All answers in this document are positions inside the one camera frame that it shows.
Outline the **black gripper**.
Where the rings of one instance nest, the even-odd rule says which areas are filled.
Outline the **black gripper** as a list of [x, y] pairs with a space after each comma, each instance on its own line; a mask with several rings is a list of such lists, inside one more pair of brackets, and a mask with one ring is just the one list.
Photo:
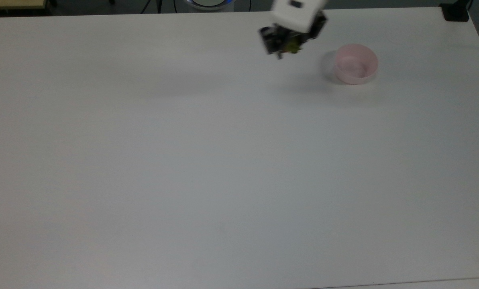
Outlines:
[[283, 58], [283, 53], [296, 54], [301, 51], [303, 44], [307, 41], [318, 38], [327, 21], [328, 18], [324, 12], [318, 11], [311, 25], [311, 34], [300, 33], [280, 27], [282, 44], [280, 44], [278, 26], [276, 24], [262, 27], [258, 30], [258, 33], [266, 54], [274, 55], [278, 60], [281, 60]]

